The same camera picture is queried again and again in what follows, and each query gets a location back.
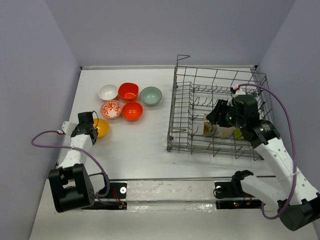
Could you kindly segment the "red white patterned bowl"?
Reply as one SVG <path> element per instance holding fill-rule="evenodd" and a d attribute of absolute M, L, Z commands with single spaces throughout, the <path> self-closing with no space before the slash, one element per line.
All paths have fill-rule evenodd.
<path fill-rule="evenodd" d="M 116 119 L 122 113 L 122 105 L 117 100 L 108 100 L 100 107 L 100 113 L 106 119 Z"/>

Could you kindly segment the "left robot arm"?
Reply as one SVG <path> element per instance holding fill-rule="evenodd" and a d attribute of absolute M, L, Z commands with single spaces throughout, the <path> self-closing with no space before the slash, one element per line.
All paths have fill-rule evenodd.
<path fill-rule="evenodd" d="M 55 210 L 59 213 L 91 207 L 95 199 L 110 194 L 108 175 L 101 164 L 89 153 L 98 139 L 98 128 L 94 126 L 93 112 L 78 114 L 78 123 L 65 121 L 61 132 L 70 137 L 66 156 L 56 169 L 48 174 Z M 96 163 L 101 170 L 102 179 L 92 183 L 85 168 L 87 158 Z"/>

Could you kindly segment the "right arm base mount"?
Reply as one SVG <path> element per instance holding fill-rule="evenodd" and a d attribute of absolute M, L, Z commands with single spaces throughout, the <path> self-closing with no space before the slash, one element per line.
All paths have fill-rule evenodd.
<path fill-rule="evenodd" d="M 254 174 L 248 170 L 236 171 L 230 181 L 214 183 L 213 196 L 217 210 L 261 209 L 261 201 L 243 191 L 241 181 Z"/>

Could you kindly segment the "yellow bowl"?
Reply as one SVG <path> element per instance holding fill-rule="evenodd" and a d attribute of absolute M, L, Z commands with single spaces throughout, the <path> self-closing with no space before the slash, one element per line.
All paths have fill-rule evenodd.
<path fill-rule="evenodd" d="M 110 129 L 109 123 L 102 118 L 94 118 L 93 126 L 95 129 L 97 129 L 98 138 L 104 137 L 109 132 L 109 129 Z"/>

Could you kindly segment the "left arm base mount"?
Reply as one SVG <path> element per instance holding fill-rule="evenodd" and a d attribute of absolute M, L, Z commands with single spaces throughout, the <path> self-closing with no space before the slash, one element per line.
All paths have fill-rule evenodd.
<path fill-rule="evenodd" d="M 127 210 L 127 181 L 111 181 L 108 195 L 99 200 L 95 199 L 94 205 L 81 210 L 124 211 Z"/>

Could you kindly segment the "beige painted ceramic bowl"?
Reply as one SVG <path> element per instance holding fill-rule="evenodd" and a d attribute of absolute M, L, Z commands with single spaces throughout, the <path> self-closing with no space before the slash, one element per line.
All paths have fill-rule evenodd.
<path fill-rule="evenodd" d="M 207 119 L 207 115 L 208 115 L 207 113 L 205 113 L 203 115 L 203 134 L 202 134 L 202 136 L 203 137 L 212 137 L 216 133 L 218 127 L 216 124 L 212 124 Z"/>

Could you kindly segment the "grey wire dish rack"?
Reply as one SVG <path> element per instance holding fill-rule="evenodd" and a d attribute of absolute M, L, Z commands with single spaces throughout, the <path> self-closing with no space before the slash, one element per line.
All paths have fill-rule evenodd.
<path fill-rule="evenodd" d="M 260 118 L 272 121 L 271 96 L 259 88 L 268 88 L 267 75 L 259 73 L 256 66 L 245 69 L 186 65 L 188 58 L 186 54 L 176 57 L 167 150 L 259 160 L 259 154 L 244 139 L 237 140 L 234 134 L 220 138 L 220 127 L 213 136 L 203 136 L 204 114 L 209 114 L 219 99 L 231 98 L 230 87 L 244 84 L 245 92 L 257 100 Z"/>

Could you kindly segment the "lime green bowl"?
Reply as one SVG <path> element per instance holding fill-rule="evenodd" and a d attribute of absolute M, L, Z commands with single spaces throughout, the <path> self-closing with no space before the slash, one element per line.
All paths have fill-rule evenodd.
<path fill-rule="evenodd" d="M 245 138 L 243 137 L 243 134 L 239 128 L 236 128 L 234 131 L 234 138 L 236 140 L 244 140 Z"/>

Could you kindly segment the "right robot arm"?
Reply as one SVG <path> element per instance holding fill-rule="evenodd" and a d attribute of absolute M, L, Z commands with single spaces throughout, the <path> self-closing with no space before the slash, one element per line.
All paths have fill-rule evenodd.
<path fill-rule="evenodd" d="M 218 199 L 251 195 L 262 205 L 276 210 L 276 217 L 291 231 L 319 219 L 320 192 L 299 171 L 273 123 L 260 118 L 258 102 L 253 96 L 220 99 L 206 119 L 220 127 L 240 129 L 243 138 L 268 164 L 282 187 L 277 190 L 249 170 L 236 171 L 231 181 L 215 184 Z"/>

